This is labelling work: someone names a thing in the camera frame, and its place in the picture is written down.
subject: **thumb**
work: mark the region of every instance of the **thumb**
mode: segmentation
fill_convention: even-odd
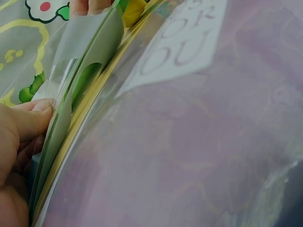
[[[52,116],[52,108],[47,101],[38,102],[32,111],[16,108],[8,108],[7,111],[18,131],[20,143],[43,134]]]

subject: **white label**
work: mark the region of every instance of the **white label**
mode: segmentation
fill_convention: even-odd
[[[117,94],[186,76],[213,60],[227,0],[188,0],[179,5],[153,37]]]

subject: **finger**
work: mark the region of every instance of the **finger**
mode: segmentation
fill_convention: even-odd
[[[53,103],[54,103],[54,100],[52,98],[44,98],[44,99],[38,99],[38,100],[35,100],[32,102],[22,103],[22,104],[14,106],[12,108],[19,109],[19,110],[25,110],[25,111],[32,111],[34,109],[34,107],[41,101],[46,101],[50,105],[53,105]]]
[[[17,155],[12,171],[21,174],[28,163],[30,163],[32,156],[41,152],[43,148],[43,142],[44,138],[42,136],[39,136],[38,138],[32,140],[29,145]]]
[[[31,167],[31,163],[29,162],[23,169],[22,175],[27,179],[29,176],[29,170]]]
[[[89,0],[70,0],[70,18],[85,16],[89,10]]]
[[[48,102],[40,101],[34,106],[33,111],[9,108],[7,114],[13,120],[22,143],[45,132],[52,116],[52,109]]]
[[[29,143],[30,143],[30,141],[20,143],[17,154],[19,154],[21,151],[23,151],[23,149],[26,148]]]
[[[111,0],[89,0],[89,14],[97,15],[111,6]]]

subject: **fingernail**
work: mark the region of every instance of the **fingernail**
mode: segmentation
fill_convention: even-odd
[[[37,144],[43,144],[44,143],[44,137],[43,136],[39,136],[38,138],[37,138]]]
[[[50,107],[49,103],[46,101],[40,101],[39,103],[37,103],[37,105],[35,105],[33,111],[44,111],[46,110],[48,107]]]

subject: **curved plastic sheet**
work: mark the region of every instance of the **curved plastic sheet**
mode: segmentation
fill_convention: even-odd
[[[29,204],[31,215],[34,212],[53,161],[68,132],[73,109],[76,108],[78,99],[85,92],[83,88],[92,81],[92,78],[99,75],[108,64],[123,37],[123,23],[116,8],[107,10],[104,15],[81,18],[84,18],[84,20],[73,20],[82,21],[84,24],[88,21],[95,21],[98,18],[100,20],[97,20],[96,26],[93,26],[94,29],[90,28],[93,31],[91,32],[91,37],[86,41],[84,40],[85,44],[83,45],[85,48],[80,48],[80,51],[72,53],[68,52],[67,55],[62,50],[56,53],[54,60],[56,64],[53,66],[50,79],[46,87],[41,87],[41,89],[46,90],[45,97],[49,94],[56,94],[56,91],[57,94],[55,95],[54,115],[46,135],[39,164],[37,169],[31,170],[31,175],[35,176],[31,177],[34,180],[29,182],[29,188],[31,188]],[[66,36],[63,35],[64,38],[62,39],[63,43],[71,35],[69,30],[75,29],[76,24],[73,23],[73,20],[67,25]]]
[[[128,46],[38,223],[273,227],[302,197],[300,1],[229,0],[209,68],[114,98],[178,4],[156,8]]]

